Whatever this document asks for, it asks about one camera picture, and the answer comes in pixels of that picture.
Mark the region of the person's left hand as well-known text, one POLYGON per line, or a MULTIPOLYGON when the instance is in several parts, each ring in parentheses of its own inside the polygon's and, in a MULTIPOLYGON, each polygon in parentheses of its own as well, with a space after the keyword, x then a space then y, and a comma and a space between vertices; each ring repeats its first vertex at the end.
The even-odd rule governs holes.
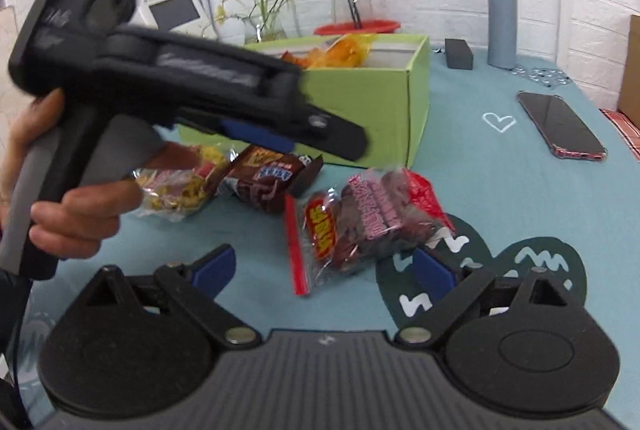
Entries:
MULTIPOLYGON (((1 166, 2 224, 8 223, 13 190, 30 146, 58 124, 63 109, 63 91, 56 89, 46 98, 32 101, 14 120, 1 166)), ((99 252, 106 239, 118 233, 120 217, 141 203, 142 190, 129 178, 76 187, 61 202, 32 205, 30 212, 35 225, 29 238, 51 256, 88 259, 99 252)))

